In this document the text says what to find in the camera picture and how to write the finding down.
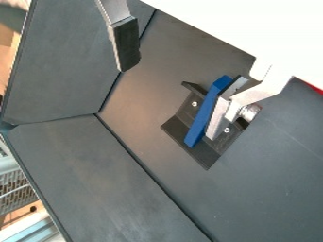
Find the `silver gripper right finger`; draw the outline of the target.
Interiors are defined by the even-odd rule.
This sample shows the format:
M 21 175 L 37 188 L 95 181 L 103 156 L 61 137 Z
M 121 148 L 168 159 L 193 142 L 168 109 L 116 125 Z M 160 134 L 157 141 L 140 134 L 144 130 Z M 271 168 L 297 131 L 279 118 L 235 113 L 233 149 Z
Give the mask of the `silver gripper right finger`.
M 205 136 L 215 140 L 224 125 L 233 123 L 239 116 L 247 115 L 251 121 L 255 112 L 255 103 L 281 93 L 291 79 L 291 73 L 280 67 L 256 60 L 249 69 L 249 78 L 240 77 L 219 96 Z

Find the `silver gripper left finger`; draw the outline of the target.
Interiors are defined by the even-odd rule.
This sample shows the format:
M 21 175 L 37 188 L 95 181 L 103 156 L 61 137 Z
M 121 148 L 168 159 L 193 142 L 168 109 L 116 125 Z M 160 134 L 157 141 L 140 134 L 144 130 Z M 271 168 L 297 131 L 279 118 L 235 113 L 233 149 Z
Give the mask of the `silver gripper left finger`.
M 95 0 L 104 18 L 117 69 L 129 70 L 140 61 L 139 23 L 127 0 Z

